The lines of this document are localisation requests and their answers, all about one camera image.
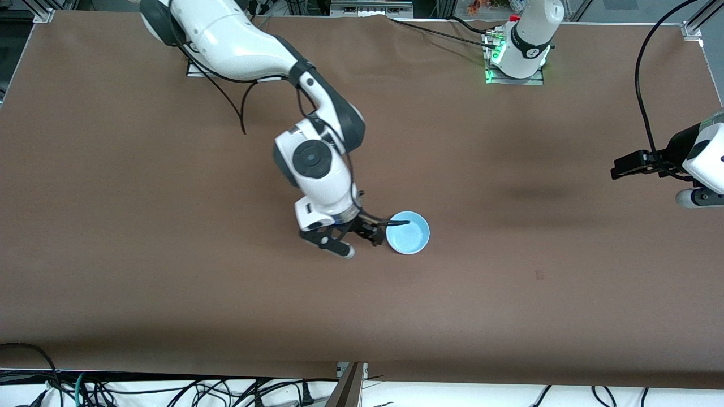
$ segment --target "power cord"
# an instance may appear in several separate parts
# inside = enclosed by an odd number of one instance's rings
[[[646,396],[649,394],[649,388],[644,387],[644,392],[641,394],[641,407],[645,407],[644,404],[646,403]]]
[[[548,394],[548,390],[550,390],[551,387],[553,387],[553,385],[546,386],[543,389],[543,391],[541,392],[541,395],[538,396],[538,401],[536,401],[536,403],[534,405],[532,405],[531,407],[540,407],[541,404],[543,403],[543,400],[545,399],[545,395]]]
[[[62,387],[62,382],[60,381],[60,378],[58,377],[58,369],[55,368],[55,364],[53,363],[53,359],[50,359],[50,356],[41,349],[39,346],[32,345],[30,343],[23,343],[23,342],[9,342],[9,343],[2,343],[0,344],[0,350],[1,349],[9,349],[9,348],[26,348],[31,349],[37,353],[39,353],[43,359],[45,359],[48,366],[50,366],[50,371],[53,375],[53,379],[55,380],[55,383],[58,387]],[[65,406],[65,397],[63,395],[60,395],[60,407]]]
[[[674,177],[677,180],[682,181],[688,181],[686,177],[683,177],[678,174],[674,174],[671,172],[668,167],[664,166],[663,160],[661,159],[661,156],[659,155],[658,151],[656,150],[656,145],[654,143],[654,136],[651,131],[651,123],[649,123],[649,115],[646,113],[646,107],[644,107],[644,100],[641,97],[641,84],[640,84],[640,76],[641,76],[641,60],[644,58],[644,51],[646,51],[646,47],[649,45],[649,41],[651,40],[651,37],[656,33],[656,30],[659,29],[661,24],[663,24],[666,19],[674,15],[677,11],[683,9],[684,7],[690,5],[691,3],[694,3],[698,0],[686,0],[685,2],[679,4],[678,6],[671,9],[668,13],[664,15],[664,17],[661,17],[661,20],[659,20],[656,24],[654,24],[654,27],[649,31],[649,35],[646,36],[646,39],[644,40],[644,43],[641,45],[641,51],[639,51],[639,57],[636,59],[636,72],[634,73],[634,81],[636,84],[636,99],[639,101],[639,108],[641,110],[641,117],[644,119],[644,126],[646,128],[646,137],[649,139],[649,146],[651,147],[651,155],[654,157],[654,161],[658,164],[658,166],[663,170],[663,172],[667,175],[670,175],[671,177]]]
[[[43,390],[41,394],[38,395],[38,397],[33,400],[32,403],[30,403],[29,406],[18,406],[18,407],[41,407],[43,404],[43,399],[45,398],[45,394],[48,392],[48,390]]]
[[[454,16],[454,15],[451,15],[451,16],[445,18],[445,19],[446,19],[446,20],[454,20],[454,21],[457,21],[457,22],[459,22],[460,24],[462,24],[463,27],[465,27],[465,28],[467,28],[468,30],[470,30],[470,31],[472,31],[472,32],[474,32],[474,33],[477,33],[477,34],[485,34],[485,33],[487,32],[487,30],[479,30],[478,28],[475,28],[475,27],[473,27],[472,25],[469,25],[468,22],[466,22],[466,21],[463,20],[462,18],[459,18],[459,17]]]
[[[457,37],[457,36],[455,36],[455,35],[450,35],[450,34],[446,34],[446,33],[441,33],[441,32],[439,32],[439,31],[430,30],[429,28],[420,27],[419,25],[410,24],[409,22],[392,20],[392,19],[390,19],[390,21],[394,21],[394,22],[396,22],[397,24],[404,25],[404,26],[410,27],[410,28],[414,28],[414,29],[416,29],[416,30],[426,31],[426,32],[431,33],[431,34],[440,35],[440,36],[442,36],[442,37],[451,38],[451,39],[453,39],[453,40],[462,41],[462,42],[464,42],[464,43],[471,43],[471,44],[473,44],[473,45],[481,46],[481,47],[483,47],[483,48],[490,48],[490,49],[494,49],[494,48],[495,48],[495,46],[494,46],[493,44],[489,44],[489,43],[486,44],[486,43],[482,43],[482,42],[480,42],[480,41],[472,41],[472,40],[468,40],[468,39],[466,39],[466,38]]]
[[[301,407],[307,407],[314,404],[314,401],[312,394],[309,393],[309,385],[307,384],[307,381],[302,381],[302,397],[300,398],[299,405]]]
[[[603,386],[603,390],[606,390],[606,393],[608,393],[608,396],[611,398],[612,406],[609,406],[608,404],[604,403],[603,400],[598,396],[598,392],[596,391],[596,386],[591,386],[591,393],[593,393],[593,396],[596,398],[596,401],[598,401],[602,406],[604,407],[617,407],[616,406],[616,399],[613,397],[613,393],[611,393],[611,390],[609,390],[608,387]]]

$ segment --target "black cable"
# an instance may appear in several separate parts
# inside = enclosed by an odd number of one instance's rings
[[[545,395],[548,394],[548,390],[550,390],[551,387],[553,387],[553,385],[546,386],[541,392],[541,395],[538,396],[538,401],[536,401],[536,403],[531,407],[540,407],[541,403],[543,403],[543,400],[545,399]]]
[[[225,391],[224,391],[224,390],[220,390],[220,389],[216,389],[216,388],[212,389],[211,386],[209,386],[209,385],[207,385],[207,384],[204,384],[204,383],[199,383],[199,384],[197,385],[197,387],[203,387],[203,388],[209,389],[209,390],[211,390],[211,391],[217,392],[217,393],[219,393],[219,394],[227,395],[227,396],[230,397],[230,399],[231,399],[231,398],[234,398],[234,397],[237,397],[237,398],[238,398],[238,397],[241,397],[242,395],[244,395],[244,393],[234,393],[233,391],[231,391],[231,389],[229,389],[229,385],[227,385],[226,383],[224,383],[224,386],[226,387],[226,390],[225,390]]]
[[[606,390],[606,393],[608,393],[608,396],[611,397],[611,403],[613,403],[612,406],[609,406],[606,404],[601,398],[598,396],[598,392],[596,391],[596,386],[591,386],[591,393],[593,393],[593,396],[596,398],[596,400],[604,407],[617,407],[616,406],[616,399],[613,397],[613,393],[611,393],[611,390],[608,390],[608,387],[604,386],[604,390]]]
[[[269,386],[269,387],[265,387],[264,389],[259,389],[258,392],[255,392],[255,394],[254,394],[254,399],[251,400],[251,401],[249,401],[248,403],[246,403],[246,404],[244,405],[244,407],[251,407],[251,405],[254,404],[257,399],[260,400],[260,399],[261,399],[262,397],[264,397],[265,395],[268,395],[269,393],[274,392],[274,391],[276,391],[276,390],[279,390],[279,389],[281,389],[281,388],[283,388],[283,387],[287,387],[287,386],[291,386],[291,385],[294,385],[294,387],[297,387],[296,384],[297,384],[297,383],[301,383],[301,382],[302,382],[301,380],[297,380],[297,381],[294,381],[294,382],[280,382],[280,383],[276,383],[276,384],[274,384],[274,385],[271,385],[271,386]]]
[[[641,394],[641,407],[645,407],[644,404],[646,403],[646,396],[649,394],[649,388],[645,387],[644,392]]]
[[[307,382],[302,380],[302,386],[306,386],[306,385],[307,385]],[[299,386],[294,385],[294,388],[297,390],[297,396],[299,397],[299,407],[304,407],[304,397],[302,396],[302,392],[299,390]]]
[[[478,33],[478,34],[483,34],[483,35],[484,35],[484,34],[487,32],[487,30],[480,30],[480,29],[478,29],[478,28],[473,27],[472,25],[469,25],[468,22],[466,22],[466,21],[463,20],[462,18],[459,18],[459,17],[454,16],[454,15],[451,15],[451,16],[445,18],[445,19],[446,19],[446,20],[454,20],[454,21],[457,21],[457,22],[459,22],[460,24],[462,24],[463,27],[467,28],[468,30],[470,30],[470,31],[472,31],[472,32],[474,32],[474,33]]]
[[[158,390],[141,390],[141,391],[125,391],[125,390],[113,390],[109,389],[107,387],[106,392],[108,393],[115,393],[115,394],[151,394],[151,393],[165,393],[165,392],[175,392],[179,390],[183,390],[184,387],[173,387],[171,389],[158,389]]]
[[[312,398],[312,394],[309,392],[309,384],[306,380],[302,381],[302,394],[299,397],[299,406],[300,407],[306,407],[311,404],[314,404],[314,398]]]
[[[82,385],[81,388],[83,388],[83,389],[85,390],[86,394],[88,393],[88,390],[85,389],[85,385]],[[101,405],[101,401],[98,399],[98,394],[99,394],[99,393],[100,393],[101,395],[104,395],[102,392],[93,391],[93,399],[96,401],[96,406],[100,406],[100,405]]]
[[[167,404],[167,407],[174,407],[174,406],[176,406],[176,403],[179,402],[179,400],[181,399],[181,397],[182,397],[190,388],[195,387],[199,382],[200,382],[200,380],[194,380],[194,381],[191,382],[189,385],[187,385],[186,387],[182,388],[181,391],[179,391],[179,392],[171,399],[171,401]]]
[[[48,394],[48,390],[43,390],[43,392],[39,394],[28,407],[41,407],[46,394]]]
[[[246,88],[246,91],[244,91],[244,96],[241,98],[241,106],[239,106],[239,120],[241,121],[241,132],[246,135],[246,126],[244,125],[244,106],[246,105],[246,96],[249,95],[249,92],[251,92],[251,88],[253,88],[258,82],[254,82],[251,85],[249,85],[248,88]]]
[[[646,128],[646,137],[649,139],[649,146],[651,147],[651,155],[654,157],[654,161],[658,164],[659,167],[663,170],[663,172],[667,175],[670,175],[671,177],[674,177],[677,180],[687,181],[688,179],[686,177],[682,177],[681,175],[675,174],[671,172],[668,167],[664,166],[664,162],[661,159],[661,156],[659,155],[659,152],[656,150],[656,144],[654,142],[654,136],[651,131],[651,123],[649,123],[649,115],[646,113],[646,108],[644,107],[644,99],[641,97],[641,84],[640,84],[640,76],[641,76],[641,60],[644,58],[644,51],[646,51],[646,47],[649,45],[649,41],[651,40],[651,37],[654,35],[656,30],[659,29],[661,24],[663,24],[666,19],[674,15],[677,11],[683,9],[684,7],[690,5],[691,3],[694,3],[698,0],[686,0],[685,2],[679,4],[678,6],[671,9],[668,13],[664,15],[664,17],[661,17],[661,20],[659,20],[656,24],[654,24],[654,27],[649,31],[649,35],[646,36],[646,39],[644,40],[644,43],[641,45],[641,51],[639,51],[639,57],[636,59],[636,72],[634,73],[634,82],[636,84],[636,99],[639,101],[639,108],[641,110],[641,117],[644,119],[644,126]]]
[[[494,48],[495,48],[495,46],[494,46],[493,44],[482,43],[482,42],[480,42],[480,41],[472,41],[472,40],[468,40],[468,39],[466,39],[466,38],[456,37],[456,36],[454,36],[454,35],[450,35],[450,34],[446,34],[446,33],[441,33],[441,32],[439,32],[439,31],[435,31],[435,30],[430,30],[429,28],[420,27],[419,25],[410,24],[410,23],[408,23],[408,22],[397,21],[397,20],[393,20],[393,19],[390,19],[390,21],[394,21],[394,22],[396,22],[397,24],[401,24],[401,25],[404,25],[404,26],[407,26],[407,27],[410,27],[410,28],[415,28],[415,29],[417,29],[417,30],[422,30],[422,31],[426,31],[426,32],[428,32],[428,33],[437,34],[437,35],[441,35],[441,36],[443,36],[443,37],[452,38],[453,40],[462,41],[462,42],[464,42],[464,43],[471,43],[471,44],[473,44],[473,45],[481,46],[481,47],[483,47],[483,48],[490,48],[490,49],[494,49]]]
[[[200,386],[196,385],[196,394],[194,395],[193,400],[191,402],[191,407],[198,407],[198,404],[199,404],[199,402],[201,402],[201,399],[207,395],[210,395],[213,398],[218,398],[219,400],[221,400],[223,402],[224,407],[228,407],[227,401],[225,399],[223,399],[219,395],[215,395],[215,394],[211,393],[212,390],[215,390],[217,386],[224,383],[225,381],[226,380],[220,380],[218,383],[216,383],[215,385],[210,386],[210,387],[206,386],[206,385],[201,385],[201,388],[203,389],[203,391],[201,391],[201,392],[198,390],[198,388]]]
[[[43,349],[41,349],[39,346],[32,345],[30,343],[23,343],[23,342],[8,342],[8,343],[2,343],[0,344],[0,349],[2,348],[26,348],[26,349],[32,349],[35,352],[38,352],[45,360],[48,366],[50,366],[50,370],[53,374],[53,378],[55,379],[55,382],[58,384],[58,386],[62,386],[62,383],[60,381],[60,378],[58,378],[58,369],[55,368],[55,364],[53,363],[53,360],[50,359],[50,356],[48,356],[47,353]],[[60,407],[65,406],[65,397],[63,395],[60,395]]]
[[[106,385],[104,385],[103,383],[96,383],[96,387],[101,391],[101,397],[103,397],[103,400],[106,402],[106,406],[116,405],[116,398],[113,394],[107,391]]]
[[[246,390],[244,390],[244,392],[238,396],[238,399],[236,400],[236,402],[234,402],[234,404],[231,405],[231,407],[236,407],[240,405],[247,397],[249,397],[249,395],[251,395],[254,387],[257,384],[264,385],[268,382],[271,382],[271,379],[257,379],[251,386],[247,387]]]
[[[229,395],[229,406],[231,406],[231,403],[234,401],[231,396],[231,389],[229,388],[229,385],[226,383],[226,380],[224,381],[224,387],[227,389],[227,394]]]

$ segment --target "wire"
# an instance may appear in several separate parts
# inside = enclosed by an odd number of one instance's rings
[[[174,407],[174,406],[176,406],[176,403],[178,403],[178,401],[181,399],[181,397],[182,397],[190,388],[195,387],[199,382],[200,382],[200,380],[194,380],[194,381],[191,382],[188,386],[182,388],[181,391],[179,391],[179,392],[171,399],[171,401],[167,404],[167,407]]]
[[[644,387],[644,392],[641,394],[641,407],[645,407],[644,404],[646,403],[646,396],[649,394],[649,388]]]
[[[55,379],[55,382],[58,384],[59,387],[62,386],[60,378],[58,378],[58,371],[57,371],[58,369],[55,368],[55,364],[53,363],[53,360],[50,359],[50,356],[48,356],[48,354],[45,353],[45,351],[43,349],[41,349],[40,347],[32,345],[30,343],[8,342],[8,343],[0,344],[0,349],[2,349],[2,348],[27,348],[27,349],[32,349],[35,352],[38,352],[46,360],[46,363],[48,364],[48,366],[50,366],[50,370],[53,374],[53,378]],[[60,395],[60,407],[65,406],[64,399],[65,398],[61,394]]]
[[[141,390],[141,391],[126,391],[126,390],[114,390],[109,389],[105,387],[105,391],[107,393],[114,393],[114,394],[152,394],[152,393],[165,393],[165,392],[175,392],[179,390],[183,390],[184,387],[173,387],[171,389],[158,389],[158,390]]]
[[[199,402],[201,401],[201,398],[203,398],[206,395],[210,395],[211,397],[218,398],[224,403],[224,407],[228,407],[229,404],[227,404],[227,401],[223,399],[219,395],[212,394],[211,391],[215,390],[217,386],[224,384],[226,380],[219,380],[218,383],[216,383],[213,386],[206,386],[206,385],[196,385],[196,395],[193,397],[193,401],[191,402],[191,407],[198,407]],[[201,387],[203,389],[203,392],[199,392],[198,388]]]
[[[481,46],[481,47],[483,47],[483,48],[490,48],[490,49],[494,49],[494,48],[495,48],[495,46],[494,46],[493,44],[486,44],[486,43],[482,43],[482,42],[480,42],[480,41],[472,41],[472,40],[468,40],[468,39],[466,39],[466,38],[456,37],[456,36],[454,36],[454,35],[450,35],[450,34],[446,34],[446,33],[441,33],[441,32],[439,32],[439,31],[435,31],[435,30],[430,30],[429,28],[420,27],[419,25],[410,24],[410,23],[404,22],[404,21],[398,21],[398,20],[392,20],[392,19],[390,19],[390,20],[396,22],[397,24],[401,24],[401,25],[404,25],[404,26],[407,26],[407,27],[410,27],[410,28],[415,28],[415,29],[417,29],[417,30],[426,31],[426,32],[428,32],[428,33],[441,35],[441,36],[443,36],[443,37],[452,38],[453,40],[462,41],[462,42],[464,42],[464,43],[471,43],[471,44],[473,44],[473,45]]]
[[[649,115],[646,113],[646,107],[644,107],[644,99],[641,97],[641,83],[640,83],[640,76],[641,76],[641,60],[644,58],[644,51],[646,51],[646,47],[649,45],[649,41],[651,40],[651,37],[654,35],[656,30],[659,29],[661,24],[666,21],[669,17],[674,15],[677,11],[683,9],[684,7],[694,3],[698,0],[686,0],[685,2],[679,4],[678,6],[671,9],[668,13],[664,15],[664,17],[661,17],[661,20],[659,20],[656,24],[654,24],[654,27],[649,31],[649,35],[646,36],[646,39],[644,40],[644,43],[641,45],[641,51],[639,51],[639,57],[636,59],[636,72],[634,73],[634,82],[636,84],[636,99],[639,101],[639,108],[641,110],[641,117],[644,119],[644,126],[646,128],[646,137],[649,139],[649,146],[651,147],[651,155],[654,157],[654,161],[658,164],[658,166],[664,171],[665,174],[670,175],[671,177],[674,177],[677,180],[687,181],[688,179],[686,177],[682,177],[681,175],[675,174],[669,170],[668,167],[664,166],[664,162],[661,159],[661,156],[659,155],[659,152],[656,150],[656,145],[654,143],[654,136],[651,131],[651,123],[649,122]]]
[[[240,405],[242,401],[244,401],[247,397],[249,397],[249,395],[251,395],[251,393],[255,387],[264,385],[268,382],[271,382],[271,379],[257,379],[251,386],[247,387],[247,389],[244,390],[244,392],[241,393],[241,395],[238,396],[238,399],[236,400],[236,402],[234,404],[231,405],[231,407],[236,407],[236,406]]]
[[[95,384],[94,390],[97,388],[100,388],[100,390],[101,390],[100,394],[103,397],[103,400],[106,402],[106,406],[115,406],[116,405],[116,398],[115,398],[115,396],[113,396],[112,393],[108,392],[108,389],[106,389],[106,385],[104,385],[102,382],[99,382],[99,383]],[[110,400],[106,397],[106,393],[108,393],[108,395],[111,397]]]
[[[244,106],[246,105],[246,96],[249,95],[249,92],[251,92],[251,88],[253,88],[258,82],[254,82],[251,85],[249,85],[248,88],[246,88],[246,91],[244,91],[244,96],[241,98],[241,106],[239,106],[239,121],[241,122],[241,132],[246,135],[246,126],[244,125]]]
[[[596,400],[604,407],[617,407],[616,406],[616,399],[613,397],[613,393],[611,393],[611,390],[608,390],[608,387],[603,386],[603,389],[606,390],[606,393],[608,393],[608,396],[611,397],[611,403],[613,403],[612,406],[609,406],[606,404],[601,398],[598,396],[598,392],[596,391],[596,386],[591,386],[591,393],[593,393],[593,396],[596,398]]]
[[[487,31],[487,30],[479,30],[479,29],[473,27],[472,25],[469,25],[469,24],[468,24],[465,20],[463,20],[462,18],[459,18],[459,17],[454,16],[454,15],[449,16],[448,18],[446,18],[446,20],[454,20],[454,21],[457,21],[457,22],[459,22],[460,24],[462,24],[463,27],[467,28],[468,30],[470,30],[470,31],[472,31],[472,32],[474,32],[474,33],[485,34],[486,31]]]
[[[540,407],[541,403],[543,403],[543,400],[545,399],[545,395],[548,394],[548,390],[550,390],[551,387],[553,387],[553,385],[546,386],[541,392],[541,395],[538,396],[538,401],[536,401],[536,403],[531,407]]]

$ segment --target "brown table surface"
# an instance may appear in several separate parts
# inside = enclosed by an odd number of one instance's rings
[[[386,379],[724,387],[723,213],[676,206],[682,182],[609,176],[647,148],[648,27],[562,26],[543,87],[487,85],[475,46],[384,17],[265,29],[363,112],[366,208],[423,214],[428,246],[310,247],[272,160],[300,118],[290,85],[252,91],[244,136],[138,14],[58,12],[0,111],[0,340],[68,369],[311,377],[364,360]],[[678,28],[641,80],[661,147],[719,106]]]

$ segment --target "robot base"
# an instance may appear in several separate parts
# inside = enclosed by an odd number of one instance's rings
[[[491,43],[500,46],[501,37],[505,34],[497,27],[492,35],[482,35],[483,43]],[[501,83],[503,85],[543,85],[543,69],[539,68],[531,77],[517,79],[502,73],[500,68],[491,62],[493,54],[497,50],[483,48],[483,59],[485,60],[485,83]]]

